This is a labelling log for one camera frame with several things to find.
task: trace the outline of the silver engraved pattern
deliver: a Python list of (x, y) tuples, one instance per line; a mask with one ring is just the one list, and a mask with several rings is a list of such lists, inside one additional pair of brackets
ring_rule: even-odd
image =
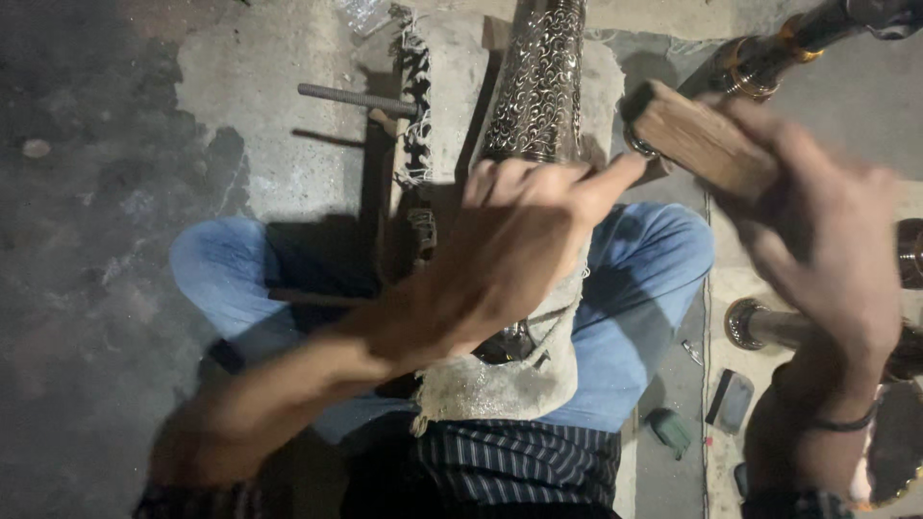
[(520, 0), (482, 157), (580, 159), (585, 0)]

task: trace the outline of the green object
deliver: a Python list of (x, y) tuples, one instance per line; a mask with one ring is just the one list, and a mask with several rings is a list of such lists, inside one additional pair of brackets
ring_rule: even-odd
[(654, 434), (670, 449), (673, 449), (673, 455), (677, 461), (681, 460), (686, 449), (692, 443), (692, 436), (683, 425), (683, 419), (676, 411), (672, 409), (654, 409), (647, 416), (647, 422), (651, 424)]

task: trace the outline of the wooden stick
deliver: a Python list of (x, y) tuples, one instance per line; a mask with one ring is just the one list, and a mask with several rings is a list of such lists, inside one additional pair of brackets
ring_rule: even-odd
[(650, 80), (622, 105), (637, 137), (712, 186), (756, 204), (779, 180), (779, 163), (727, 117)]

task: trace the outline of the hand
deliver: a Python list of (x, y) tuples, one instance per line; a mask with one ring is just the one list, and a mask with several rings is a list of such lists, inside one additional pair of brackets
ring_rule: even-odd
[(803, 127), (757, 104), (732, 99), (717, 109), (776, 155), (790, 181), (785, 211), (799, 215), (788, 221), (803, 225), (810, 236), (798, 260), (791, 240), (785, 242), (780, 228), (773, 228), (778, 214), (730, 211), (757, 271), (848, 356), (887, 358), (901, 331), (894, 173), (834, 159)]
[(405, 324), (392, 326), (402, 340), (382, 337), (373, 351), (407, 361), (401, 370), (410, 370), (469, 353), (527, 317), (573, 271), (593, 228), (645, 164), (637, 153), (619, 155), (601, 171), (584, 163), (517, 159), (477, 164), (446, 246), (374, 308), (354, 313), (379, 329), (384, 323)]

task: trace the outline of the threaded rod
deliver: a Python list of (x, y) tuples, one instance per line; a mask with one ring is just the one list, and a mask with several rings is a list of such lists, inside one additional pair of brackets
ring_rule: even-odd
[(367, 93), (342, 91), (340, 89), (321, 87), (320, 85), (311, 85), (309, 83), (299, 84), (298, 93), (311, 97), (319, 97), (320, 99), (329, 99), (339, 103), (358, 104), (359, 106), (368, 106), (369, 108), (380, 108), (386, 112), (392, 112), (394, 114), (417, 114), (416, 105), (413, 103), (405, 103), (396, 99), (388, 99), (387, 97), (381, 97)]

